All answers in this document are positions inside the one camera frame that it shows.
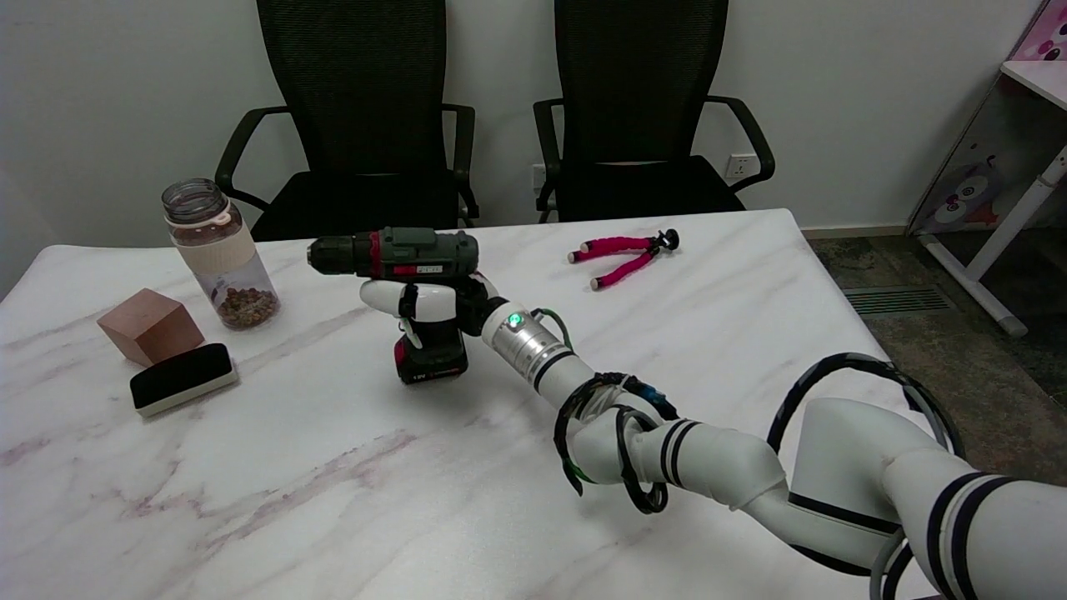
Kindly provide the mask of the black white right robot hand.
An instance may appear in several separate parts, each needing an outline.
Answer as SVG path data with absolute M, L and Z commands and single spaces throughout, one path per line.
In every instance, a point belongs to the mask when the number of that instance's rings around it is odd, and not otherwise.
M 499 297 L 496 287 L 479 272 L 446 278 L 442 283 L 370 278 L 359 286 L 359 300 L 397 318 L 416 347 L 429 345 L 439 329 L 477 337 Z

